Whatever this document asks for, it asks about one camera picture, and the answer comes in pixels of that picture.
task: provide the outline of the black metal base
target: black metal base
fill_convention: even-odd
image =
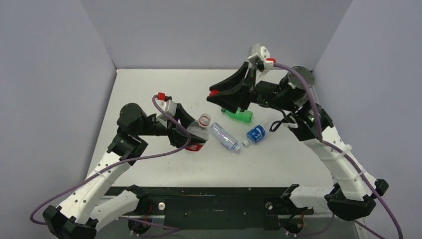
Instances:
[[[106,195],[117,196],[125,187],[111,187]],[[287,188],[138,188],[146,193],[137,209],[126,215],[165,215],[164,225],[183,230],[279,230],[279,215],[297,208],[281,200]],[[165,210],[158,208],[165,203]]]

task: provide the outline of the green bottle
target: green bottle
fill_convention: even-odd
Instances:
[[[237,112],[235,114],[233,114],[232,112],[230,112],[230,111],[228,111],[224,108],[221,108],[221,112],[226,113],[232,119],[240,120],[240,121],[245,122],[245,123],[250,123],[252,116],[253,116],[252,111],[240,112],[240,108],[237,108]]]

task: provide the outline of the white plastic part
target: white plastic part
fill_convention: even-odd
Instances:
[[[119,159],[120,156],[113,152],[104,153],[103,158],[88,177],[97,174],[98,171],[113,163],[119,162]],[[76,223],[85,224],[101,197],[104,196],[116,179],[129,168],[129,163],[121,164],[79,187],[66,200],[59,204],[62,207],[60,212],[67,218],[75,217]]]
[[[349,152],[351,149],[350,145],[344,144],[335,127],[326,128],[322,132],[322,137],[325,141],[336,145],[343,151],[346,151],[347,155],[353,159],[353,161],[362,170],[363,174],[368,178],[372,187],[375,188],[376,179],[367,173],[362,165],[353,156],[353,154]],[[372,195],[372,191],[362,180],[360,174],[353,167],[353,165],[344,157],[344,154],[339,154],[336,150],[325,144],[322,144],[317,139],[306,140],[304,141],[304,144],[312,149],[312,151],[318,155],[320,160],[329,169],[347,199],[363,201],[363,196]]]
[[[334,187],[303,187],[293,190],[289,199],[297,208],[321,208],[329,209],[325,195],[329,194]]]
[[[290,82],[290,81],[287,83],[287,85],[289,85],[290,87],[292,87],[293,90],[296,89],[296,86],[293,85],[292,82]]]
[[[248,147],[249,146],[249,140],[248,139],[244,139],[242,141],[243,146]]]
[[[96,206],[91,214],[92,219],[97,219],[95,229],[97,232],[105,225],[118,219],[121,215],[132,212],[138,206],[139,199],[129,191],[123,191],[117,197]]]
[[[282,123],[281,125],[284,126],[284,127],[287,127],[287,128],[298,128],[299,127],[297,123]]]
[[[249,48],[248,61],[252,65],[264,62],[267,58],[270,58],[270,52],[265,46],[257,43]]]
[[[160,105],[160,108],[162,108],[166,113],[168,113],[171,117],[173,117],[176,114],[176,107],[177,104],[174,103],[171,100],[168,101],[162,101]],[[167,121],[169,120],[167,117],[165,117],[163,114],[159,114],[157,116],[157,120],[167,127]]]
[[[255,84],[257,84],[260,80],[262,80],[265,75],[271,70],[274,69],[274,61],[264,61],[264,70],[258,75]]]

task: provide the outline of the blue bottle label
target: blue bottle label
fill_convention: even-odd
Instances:
[[[254,141],[254,143],[257,143],[265,136],[265,129],[262,126],[257,125],[253,129],[251,129],[246,135],[248,135],[249,138]]]

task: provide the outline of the metal screw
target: metal screw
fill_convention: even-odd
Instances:
[[[271,210],[271,209],[273,209],[273,204],[271,202],[268,202],[268,203],[265,204],[265,208],[267,210]]]
[[[158,204],[158,209],[160,209],[161,211],[164,210],[166,208],[166,204],[161,202]]]

